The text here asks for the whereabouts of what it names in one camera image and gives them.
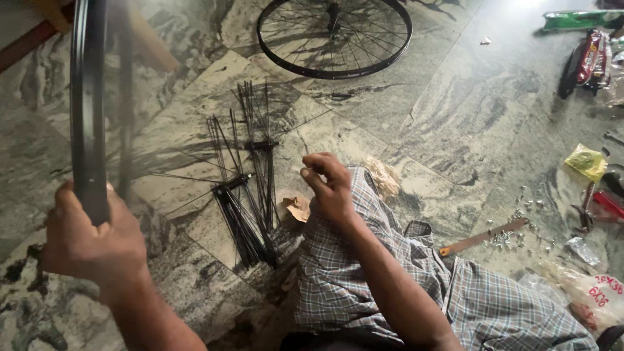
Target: right hand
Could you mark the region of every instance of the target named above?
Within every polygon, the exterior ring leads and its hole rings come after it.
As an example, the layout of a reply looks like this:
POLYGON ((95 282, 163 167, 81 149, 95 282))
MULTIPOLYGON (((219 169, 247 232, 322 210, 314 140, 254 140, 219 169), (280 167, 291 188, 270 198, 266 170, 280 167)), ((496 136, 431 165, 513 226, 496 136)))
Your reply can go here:
POLYGON ((151 282, 139 221, 112 186, 107 187, 110 221, 94 227, 74 194, 74 183, 63 184, 48 213, 42 252, 43 270, 94 281, 105 303, 151 282))
POLYGON ((305 155, 302 161, 306 167, 301 169, 301 177, 314 190, 323 215, 339 226, 357 217, 351 197, 351 174, 336 155, 319 152, 305 155), (327 178, 327 183, 319 174, 327 178))

